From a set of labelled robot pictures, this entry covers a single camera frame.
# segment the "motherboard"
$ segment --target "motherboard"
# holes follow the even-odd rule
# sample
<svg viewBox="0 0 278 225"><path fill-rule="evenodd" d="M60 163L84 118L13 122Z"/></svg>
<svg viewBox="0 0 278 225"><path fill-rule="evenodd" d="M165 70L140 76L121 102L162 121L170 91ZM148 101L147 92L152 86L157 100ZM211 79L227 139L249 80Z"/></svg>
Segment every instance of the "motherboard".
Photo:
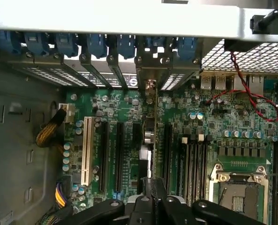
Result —
<svg viewBox="0 0 278 225"><path fill-rule="evenodd" d="M260 118L245 93L195 88L196 80L153 100L136 90L78 90L67 94L75 107L65 123L62 179L69 178L69 200L78 213L105 199L127 203L141 194L141 145L150 145L148 175L163 178L169 195L190 206L207 199L270 224L274 143L278 122ZM263 96L278 104L274 81ZM263 99L257 107L268 118L275 109Z"/></svg>

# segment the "black handle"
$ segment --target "black handle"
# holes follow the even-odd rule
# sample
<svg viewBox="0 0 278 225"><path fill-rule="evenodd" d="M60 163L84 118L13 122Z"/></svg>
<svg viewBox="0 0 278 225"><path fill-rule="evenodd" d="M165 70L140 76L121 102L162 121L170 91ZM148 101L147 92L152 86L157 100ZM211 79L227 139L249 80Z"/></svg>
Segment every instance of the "black handle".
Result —
<svg viewBox="0 0 278 225"><path fill-rule="evenodd" d="M265 30L275 19L278 19L278 9L273 10L263 19L259 20L258 27L261 30Z"/></svg>

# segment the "pcie slot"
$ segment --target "pcie slot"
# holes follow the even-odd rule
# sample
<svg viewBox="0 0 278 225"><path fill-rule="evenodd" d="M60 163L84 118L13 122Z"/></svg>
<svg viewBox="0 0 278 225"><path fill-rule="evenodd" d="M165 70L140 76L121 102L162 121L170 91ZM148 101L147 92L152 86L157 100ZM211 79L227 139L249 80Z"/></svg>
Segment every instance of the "pcie slot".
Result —
<svg viewBox="0 0 278 225"><path fill-rule="evenodd" d="M172 140L172 125L165 124L164 126L164 170L163 180L167 193L169 193L170 185L170 160L171 160L171 140Z"/></svg>
<svg viewBox="0 0 278 225"><path fill-rule="evenodd" d="M81 185L89 186L92 181L93 141L94 141L94 117L85 117Z"/></svg>
<svg viewBox="0 0 278 225"><path fill-rule="evenodd" d="M116 128L115 192L122 188L124 165L124 123L118 122Z"/></svg>
<svg viewBox="0 0 278 225"><path fill-rule="evenodd" d="M109 123L101 123L101 134L100 134L100 177L99 186L100 191L106 190L106 183L108 178L108 143L109 143Z"/></svg>

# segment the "yellow wire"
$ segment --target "yellow wire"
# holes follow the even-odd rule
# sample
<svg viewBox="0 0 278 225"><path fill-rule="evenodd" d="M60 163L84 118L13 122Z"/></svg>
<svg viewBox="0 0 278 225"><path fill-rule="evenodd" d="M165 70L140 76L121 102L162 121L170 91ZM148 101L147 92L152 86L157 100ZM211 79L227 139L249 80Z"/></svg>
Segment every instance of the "yellow wire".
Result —
<svg viewBox="0 0 278 225"><path fill-rule="evenodd" d="M65 201L61 198L61 195L59 194L57 188L55 189L55 196L56 196L56 199L58 200L58 202L61 204L61 206L64 207L65 206Z"/></svg>
<svg viewBox="0 0 278 225"><path fill-rule="evenodd" d="M55 194L55 199L56 199L56 201L59 203L59 205L61 206L61 207L64 207L65 205L63 205L63 203L61 203L61 200L58 198L58 196Z"/></svg>

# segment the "blue plastic latch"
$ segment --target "blue plastic latch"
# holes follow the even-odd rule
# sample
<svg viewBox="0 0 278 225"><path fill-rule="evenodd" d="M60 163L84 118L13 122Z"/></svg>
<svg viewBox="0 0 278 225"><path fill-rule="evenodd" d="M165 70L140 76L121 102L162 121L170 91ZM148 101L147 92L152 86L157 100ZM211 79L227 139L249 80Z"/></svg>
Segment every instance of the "blue plastic latch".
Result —
<svg viewBox="0 0 278 225"><path fill-rule="evenodd" d="M118 35L117 51L125 60L135 57L135 37L133 35Z"/></svg>
<svg viewBox="0 0 278 225"><path fill-rule="evenodd" d="M56 34L55 42L60 53L67 55L69 58L78 55L77 37L75 34Z"/></svg>
<svg viewBox="0 0 278 225"><path fill-rule="evenodd" d="M164 40L164 37L147 37L147 47L163 47Z"/></svg>
<svg viewBox="0 0 278 225"><path fill-rule="evenodd" d="M103 34L87 34L88 52L97 59L107 56L106 37Z"/></svg>
<svg viewBox="0 0 278 225"><path fill-rule="evenodd" d="M49 55L48 37L46 33L24 33L27 48L35 55Z"/></svg>
<svg viewBox="0 0 278 225"><path fill-rule="evenodd" d="M0 49L11 54L21 54L21 43L14 31L0 30Z"/></svg>
<svg viewBox="0 0 278 225"><path fill-rule="evenodd" d="M179 37L178 38L178 55L181 60L190 60L195 55L197 38Z"/></svg>

